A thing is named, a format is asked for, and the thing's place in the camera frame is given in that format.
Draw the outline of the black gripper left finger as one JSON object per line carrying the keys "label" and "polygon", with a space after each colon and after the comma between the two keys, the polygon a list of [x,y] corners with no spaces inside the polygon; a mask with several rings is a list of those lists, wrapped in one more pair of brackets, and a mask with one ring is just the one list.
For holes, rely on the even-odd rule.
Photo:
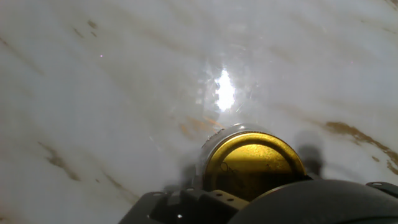
{"label": "black gripper left finger", "polygon": [[119,224],[226,224],[249,202],[222,190],[149,192]]}

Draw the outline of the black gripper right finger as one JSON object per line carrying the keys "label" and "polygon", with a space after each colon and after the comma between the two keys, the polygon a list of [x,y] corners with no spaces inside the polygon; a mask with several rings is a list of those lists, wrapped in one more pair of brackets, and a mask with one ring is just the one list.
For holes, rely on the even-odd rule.
{"label": "black gripper right finger", "polygon": [[388,182],[369,182],[366,184],[369,187],[378,189],[386,194],[398,198],[398,186]]}

